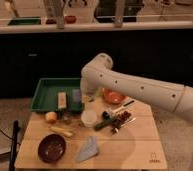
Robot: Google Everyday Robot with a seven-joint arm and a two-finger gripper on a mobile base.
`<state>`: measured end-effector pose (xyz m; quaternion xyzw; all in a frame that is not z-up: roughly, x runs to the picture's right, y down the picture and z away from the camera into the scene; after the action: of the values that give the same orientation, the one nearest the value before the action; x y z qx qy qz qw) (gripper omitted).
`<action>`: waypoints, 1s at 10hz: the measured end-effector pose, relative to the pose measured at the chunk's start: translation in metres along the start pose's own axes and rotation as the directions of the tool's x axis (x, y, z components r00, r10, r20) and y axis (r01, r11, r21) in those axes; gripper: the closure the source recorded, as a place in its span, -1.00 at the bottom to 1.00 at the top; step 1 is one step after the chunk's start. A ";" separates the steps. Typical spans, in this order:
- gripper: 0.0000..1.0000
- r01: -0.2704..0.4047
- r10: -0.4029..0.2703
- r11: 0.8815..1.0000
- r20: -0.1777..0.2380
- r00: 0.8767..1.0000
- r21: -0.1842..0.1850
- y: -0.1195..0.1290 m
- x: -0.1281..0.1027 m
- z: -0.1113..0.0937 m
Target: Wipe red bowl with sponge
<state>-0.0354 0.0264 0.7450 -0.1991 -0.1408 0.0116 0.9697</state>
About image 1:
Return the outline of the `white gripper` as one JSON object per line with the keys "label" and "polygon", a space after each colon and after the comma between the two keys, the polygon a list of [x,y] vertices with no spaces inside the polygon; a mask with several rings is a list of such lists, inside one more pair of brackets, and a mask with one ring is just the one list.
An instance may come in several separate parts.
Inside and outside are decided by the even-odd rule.
{"label": "white gripper", "polygon": [[96,97],[101,95],[101,88],[86,80],[82,80],[80,82],[80,88],[81,88],[82,94],[91,99],[95,99]]}

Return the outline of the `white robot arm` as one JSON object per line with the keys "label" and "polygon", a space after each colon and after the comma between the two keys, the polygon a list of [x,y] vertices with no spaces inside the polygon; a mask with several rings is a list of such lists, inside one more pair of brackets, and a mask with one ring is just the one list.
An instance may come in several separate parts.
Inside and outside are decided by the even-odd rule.
{"label": "white robot arm", "polygon": [[[113,60],[99,53],[81,70],[81,90],[94,95],[99,87],[108,88],[143,103],[169,111],[193,124],[193,88],[182,84],[118,73]],[[193,171],[193,154],[189,171]]]}

